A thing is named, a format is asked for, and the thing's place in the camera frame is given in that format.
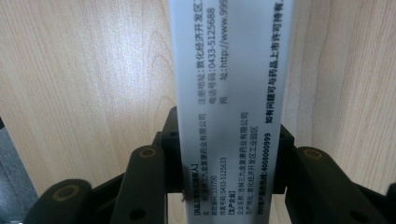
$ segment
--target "gray carpet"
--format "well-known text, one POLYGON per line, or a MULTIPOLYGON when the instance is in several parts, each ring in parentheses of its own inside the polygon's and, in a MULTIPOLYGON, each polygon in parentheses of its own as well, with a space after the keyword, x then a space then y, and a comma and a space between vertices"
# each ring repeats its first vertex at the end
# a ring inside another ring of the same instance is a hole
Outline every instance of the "gray carpet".
POLYGON ((37 194, 8 135, 0 130, 0 223, 22 222, 37 194))

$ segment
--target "black mechanical clamp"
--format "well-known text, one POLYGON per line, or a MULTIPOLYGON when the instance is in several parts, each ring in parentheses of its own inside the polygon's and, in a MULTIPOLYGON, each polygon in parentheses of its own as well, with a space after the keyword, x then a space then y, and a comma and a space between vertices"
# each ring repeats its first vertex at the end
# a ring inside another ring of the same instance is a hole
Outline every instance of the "black mechanical clamp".
MULTIPOLYGON (((70 179, 49 188, 24 224, 163 224, 167 193, 182 192, 177 110, 151 146, 136 149, 123 175, 92 189, 70 179)), ((396 183, 386 196, 355 184, 325 152, 294 146, 281 128, 274 194, 286 192, 292 223, 396 223, 396 183)))

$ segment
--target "wooden table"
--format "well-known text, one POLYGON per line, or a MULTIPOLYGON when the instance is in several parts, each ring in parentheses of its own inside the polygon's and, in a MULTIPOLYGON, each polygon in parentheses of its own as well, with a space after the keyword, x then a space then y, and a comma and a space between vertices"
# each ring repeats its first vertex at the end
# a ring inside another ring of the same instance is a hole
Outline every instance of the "wooden table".
MULTIPOLYGON (((297 0, 283 124, 364 186, 396 181, 396 1, 297 0)), ((0 116, 35 189, 125 170, 176 104, 166 1, 0 1, 0 116)), ((179 195, 170 223, 185 223, 179 195)), ((271 223, 287 223, 275 197, 271 223)))

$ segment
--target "wooden surface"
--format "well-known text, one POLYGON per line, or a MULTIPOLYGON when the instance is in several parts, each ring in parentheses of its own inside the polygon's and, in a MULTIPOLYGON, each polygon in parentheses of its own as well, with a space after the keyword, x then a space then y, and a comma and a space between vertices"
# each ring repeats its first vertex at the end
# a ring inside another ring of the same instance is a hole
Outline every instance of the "wooden surface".
MULTIPOLYGON (((0 1, 0 116, 35 189, 121 173, 176 104, 166 1, 0 1)), ((396 1, 298 0, 283 123, 364 186, 396 182, 396 1)), ((170 223, 185 223, 179 195, 170 223)), ((288 223, 275 197, 271 223, 288 223)))

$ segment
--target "round joint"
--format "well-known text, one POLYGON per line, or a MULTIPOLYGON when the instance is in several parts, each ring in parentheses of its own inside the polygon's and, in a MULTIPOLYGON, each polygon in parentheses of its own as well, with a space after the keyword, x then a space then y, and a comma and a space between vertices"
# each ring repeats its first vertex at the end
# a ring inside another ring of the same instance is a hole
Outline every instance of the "round joint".
POLYGON ((139 152, 141 158, 150 158, 157 155, 157 151, 153 148, 144 148, 139 152))
POLYGON ((323 155, 320 152, 318 152, 314 149, 306 149, 306 150, 304 150, 304 154, 307 158, 309 158, 311 160, 317 160, 317 159, 320 159, 323 157, 323 155))
POLYGON ((66 185, 57 189, 52 194, 52 199, 55 202, 59 202, 59 203, 64 202, 76 196, 78 192, 79 192, 79 185, 75 185, 75 184, 66 185))

